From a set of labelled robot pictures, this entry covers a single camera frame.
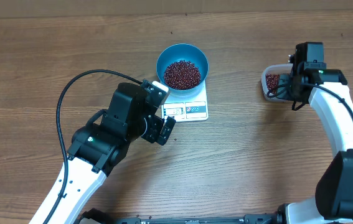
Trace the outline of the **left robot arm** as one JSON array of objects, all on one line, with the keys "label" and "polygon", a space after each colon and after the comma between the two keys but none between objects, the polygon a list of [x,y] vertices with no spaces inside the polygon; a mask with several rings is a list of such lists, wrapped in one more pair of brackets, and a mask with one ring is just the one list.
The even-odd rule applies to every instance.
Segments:
[{"label": "left robot arm", "polygon": [[73,223],[137,138],[165,145],[176,123],[156,116],[169,89],[153,81],[120,83],[109,108],[78,129],[65,164],[31,223]]}]

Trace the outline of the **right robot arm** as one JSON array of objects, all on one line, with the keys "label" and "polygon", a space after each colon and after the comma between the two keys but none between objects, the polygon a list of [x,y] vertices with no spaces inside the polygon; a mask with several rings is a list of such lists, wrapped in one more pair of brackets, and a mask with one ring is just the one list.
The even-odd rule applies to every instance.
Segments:
[{"label": "right robot arm", "polygon": [[314,197],[282,205],[279,223],[353,222],[353,102],[341,70],[328,69],[321,42],[297,44],[289,74],[264,90],[267,99],[292,101],[298,111],[309,105],[319,116],[333,160],[317,183]]}]

